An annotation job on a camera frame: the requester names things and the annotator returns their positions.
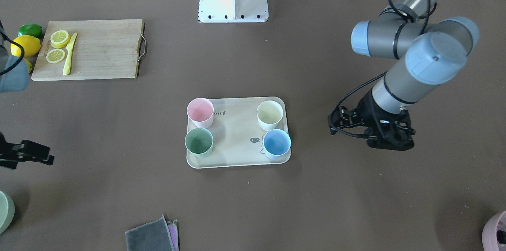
cup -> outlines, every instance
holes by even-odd
[[[270,130],[264,136],[265,155],[270,159],[278,159],[290,150],[291,139],[284,130]]]
[[[506,229],[506,211],[494,215],[483,228],[481,240],[485,251],[500,251],[497,231]]]
[[[273,130],[283,118],[283,107],[275,101],[264,101],[258,105],[257,118],[262,130]]]
[[[186,107],[188,118],[197,126],[208,128],[213,124],[215,107],[206,98],[196,98]]]
[[[213,135],[203,127],[190,130],[185,137],[185,146],[193,155],[204,158],[213,152]]]

beige tray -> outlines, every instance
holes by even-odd
[[[213,125],[208,128],[214,138],[213,152],[200,159],[186,151],[188,165],[200,169],[282,164],[288,161],[291,150],[276,160],[265,156],[263,139],[267,132],[258,125],[257,107],[267,100],[276,101],[283,107],[283,118],[277,128],[288,132],[285,104],[278,97],[210,99],[215,107]],[[187,132],[194,128],[195,125],[188,118]]]

green bowl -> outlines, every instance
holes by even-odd
[[[0,191],[0,234],[4,232],[14,217],[14,202],[6,193]]]

green cup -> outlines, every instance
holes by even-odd
[[[202,127],[190,130],[185,137],[186,149],[199,158],[207,157],[213,152],[213,143],[211,132]]]

wooden cutting board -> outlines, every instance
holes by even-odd
[[[63,75],[62,62],[52,64],[46,55],[53,49],[51,35],[65,30],[77,32],[69,75]],[[143,20],[96,20],[49,22],[38,53],[32,80],[85,80],[136,78]]]

